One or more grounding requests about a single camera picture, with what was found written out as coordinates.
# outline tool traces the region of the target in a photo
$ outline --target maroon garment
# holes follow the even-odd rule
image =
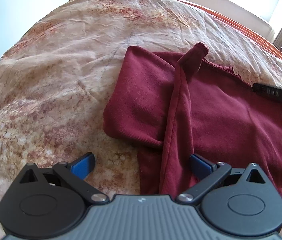
[[[253,93],[207,53],[203,43],[186,54],[129,47],[105,133],[142,146],[141,194],[175,197],[197,183],[189,157],[198,153],[235,168],[258,163],[282,196],[282,104]]]

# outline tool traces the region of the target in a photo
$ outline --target bed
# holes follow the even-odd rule
[[[186,52],[199,41],[207,60],[247,83],[282,88],[275,47],[186,1],[70,0],[37,22],[0,60],[0,199],[27,162],[50,167],[86,152],[97,159],[88,183],[109,196],[138,194],[137,147],[102,130],[125,51]]]

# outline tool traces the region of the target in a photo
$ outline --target triangular cutout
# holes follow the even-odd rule
[[[34,174],[33,170],[27,170],[21,179],[20,183],[28,183],[28,182],[35,182],[38,181],[37,177]]]
[[[265,184],[264,179],[262,178],[261,174],[258,170],[251,170],[249,176],[246,179],[249,182]]]

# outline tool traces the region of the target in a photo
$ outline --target metal screw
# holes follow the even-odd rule
[[[107,196],[104,195],[103,193],[97,193],[97,194],[93,194],[91,196],[91,199],[95,202],[103,202],[107,200]]]
[[[60,165],[67,165],[68,163],[67,162],[59,162],[58,164],[60,164]]]
[[[178,195],[178,199],[181,202],[186,203],[186,202],[191,202],[194,199],[194,197],[189,193],[182,193],[182,194]]]

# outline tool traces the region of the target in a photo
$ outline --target bedsheet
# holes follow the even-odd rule
[[[0,60],[0,199],[25,163],[49,167],[89,151],[97,162],[88,183],[138,194],[137,148],[102,130],[125,51],[186,52],[200,41],[207,60],[282,88],[282,59],[178,0],[70,0],[37,22]]]

